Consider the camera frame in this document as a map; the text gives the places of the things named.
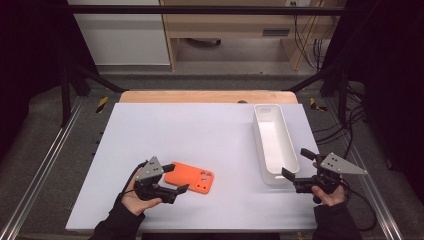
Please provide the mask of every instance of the sleeve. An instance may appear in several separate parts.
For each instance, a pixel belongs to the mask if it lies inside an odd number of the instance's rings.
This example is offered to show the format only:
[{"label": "sleeve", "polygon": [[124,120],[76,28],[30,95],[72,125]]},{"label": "sleeve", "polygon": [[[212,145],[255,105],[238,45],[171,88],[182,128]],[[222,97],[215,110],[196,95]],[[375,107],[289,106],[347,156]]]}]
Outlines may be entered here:
[{"label": "sleeve", "polygon": [[106,220],[96,226],[89,240],[134,240],[144,217],[144,213],[136,216],[121,201],[117,201]]},{"label": "sleeve", "polygon": [[314,208],[317,228],[313,240],[359,240],[361,234],[347,209],[346,203],[334,206],[321,205]]}]

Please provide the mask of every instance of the black curtain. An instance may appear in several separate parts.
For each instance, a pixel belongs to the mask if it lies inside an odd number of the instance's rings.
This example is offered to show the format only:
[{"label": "black curtain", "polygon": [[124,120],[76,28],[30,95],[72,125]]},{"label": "black curtain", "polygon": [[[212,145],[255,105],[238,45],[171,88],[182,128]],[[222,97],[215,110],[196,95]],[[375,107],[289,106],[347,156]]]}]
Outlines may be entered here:
[{"label": "black curtain", "polygon": [[46,4],[68,3],[0,1],[0,159],[27,116],[30,99],[59,86],[65,65],[79,64],[98,74],[73,14],[51,11]]},{"label": "black curtain", "polygon": [[[363,1],[349,1],[360,7]],[[365,106],[387,157],[424,203],[424,1],[382,0],[361,29],[345,73],[365,85]],[[324,67],[336,59],[362,17],[343,17]]]}]

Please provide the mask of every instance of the hand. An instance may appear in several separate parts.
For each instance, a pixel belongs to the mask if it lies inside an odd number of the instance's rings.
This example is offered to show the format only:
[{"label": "hand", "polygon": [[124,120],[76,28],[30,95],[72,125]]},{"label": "hand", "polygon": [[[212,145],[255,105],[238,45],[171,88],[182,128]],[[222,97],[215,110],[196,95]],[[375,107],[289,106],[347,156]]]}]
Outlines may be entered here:
[{"label": "hand", "polygon": [[154,198],[149,201],[143,201],[138,198],[137,194],[134,191],[132,191],[134,190],[135,178],[140,171],[141,168],[137,171],[136,174],[134,174],[134,177],[131,179],[130,184],[128,185],[127,189],[125,189],[125,192],[127,193],[124,194],[121,199],[122,204],[124,204],[124,206],[136,216],[140,215],[142,212],[144,212],[144,210],[152,208],[162,202],[162,199],[160,198]]},{"label": "hand", "polygon": [[318,186],[312,187],[312,192],[315,196],[319,197],[323,205],[334,206],[336,204],[344,202],[344,189],[343,186],[339,185],[333,193],[327,194]]}]

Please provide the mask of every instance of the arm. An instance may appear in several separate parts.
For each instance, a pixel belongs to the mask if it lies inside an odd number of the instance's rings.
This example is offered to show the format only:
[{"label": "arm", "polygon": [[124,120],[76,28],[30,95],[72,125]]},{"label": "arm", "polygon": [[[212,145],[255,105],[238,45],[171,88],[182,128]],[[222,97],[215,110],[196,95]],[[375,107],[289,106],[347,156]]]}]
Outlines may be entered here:
[{"label": "arm", "polygon": [[118,197],[109,216],[94,229],[90,240],[133,240],[144,220],[144,211],[162,202],[160,198],[140,200],[134,192],[135,176],[128,184],[126,193]]},{"label": "arm", "polygon": [[312,187],[322,205],[314,208],[317,228],[313,240],[362,239],[352,216],[344,202],[344,189],[339,186],[332,194],[326,194],[321,188]]}]

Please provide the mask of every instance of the wooden edge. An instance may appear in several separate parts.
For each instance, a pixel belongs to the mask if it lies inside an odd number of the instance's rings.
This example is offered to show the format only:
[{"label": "wooden edge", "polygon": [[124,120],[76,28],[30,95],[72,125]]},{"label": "wooden edge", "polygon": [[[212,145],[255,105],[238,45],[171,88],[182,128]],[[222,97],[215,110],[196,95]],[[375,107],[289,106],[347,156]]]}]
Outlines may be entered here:
[{"label": "wooden edge", "polygon": [[120,103],[298,103],[287,91],[127,91]]}]

